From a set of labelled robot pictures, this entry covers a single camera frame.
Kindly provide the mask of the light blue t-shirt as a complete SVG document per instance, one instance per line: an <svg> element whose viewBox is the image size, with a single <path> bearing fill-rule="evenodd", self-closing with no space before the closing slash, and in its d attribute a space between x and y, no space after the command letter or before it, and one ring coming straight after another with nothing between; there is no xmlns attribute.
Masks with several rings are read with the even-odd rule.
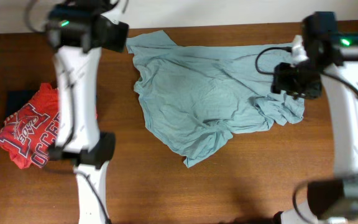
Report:
<svg viewBox="0 0 358 224"><path fill-rule="evenodd" d="M140 73L134 84L145 127L192 167L235 134L303 120L305 102L270 91L271 70L290 55L280 44L180 46L164 31L127 40Z"/></svg>

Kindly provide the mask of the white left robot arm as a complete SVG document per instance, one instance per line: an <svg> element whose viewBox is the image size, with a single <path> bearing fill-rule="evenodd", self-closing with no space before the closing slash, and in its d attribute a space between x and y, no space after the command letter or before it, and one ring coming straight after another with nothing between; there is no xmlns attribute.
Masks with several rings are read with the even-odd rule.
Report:
<svg viewBox="0 0 358 224"><path fill-rule="evenodd" d="M49 12L45 25L54 51L59 125L48 147L52 161L73 163L79 223L110 223L106 173L114 133L101 132L96 114L97 75L103 49L123 52L129 25L121 22L128 1L65 1Z"/></svg>

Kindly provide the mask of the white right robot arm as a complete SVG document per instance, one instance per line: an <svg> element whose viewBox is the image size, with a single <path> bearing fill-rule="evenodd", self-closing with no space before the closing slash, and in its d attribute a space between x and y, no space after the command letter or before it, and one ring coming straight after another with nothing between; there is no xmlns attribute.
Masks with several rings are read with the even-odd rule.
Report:
<svg viewBox="0 0 358 224"><path fill-rule="evenodd" d="M316 12L293 40L291 63L275 67L272 91L294 98L328 96L334 135L334 176L307 180L303 203L276 223L347 223L358 220L358 34L338 30L333 12Z"/></svg>

